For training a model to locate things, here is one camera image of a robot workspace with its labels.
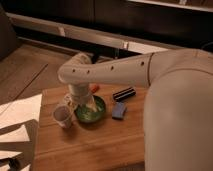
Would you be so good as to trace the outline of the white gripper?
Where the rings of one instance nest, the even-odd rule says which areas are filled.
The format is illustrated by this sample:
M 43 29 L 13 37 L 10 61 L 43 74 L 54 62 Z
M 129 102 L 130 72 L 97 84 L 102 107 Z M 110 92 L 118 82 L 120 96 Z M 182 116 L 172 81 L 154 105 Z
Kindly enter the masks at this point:
M 80 107 L 86 106 L 96 112 L 97 107 L 88 84 L 68 85 L 72 101 Z

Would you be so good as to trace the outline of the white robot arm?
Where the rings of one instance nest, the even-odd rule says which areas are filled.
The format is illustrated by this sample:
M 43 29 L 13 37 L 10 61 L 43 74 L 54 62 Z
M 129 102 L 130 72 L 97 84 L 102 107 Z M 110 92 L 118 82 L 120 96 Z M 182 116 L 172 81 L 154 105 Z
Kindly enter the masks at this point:
M 79 53 L 58 70 L 76 102 L 90 83 L 146 87 L 146 171 L 213 171 L 213 54 L 179 49 L 93 64 Z

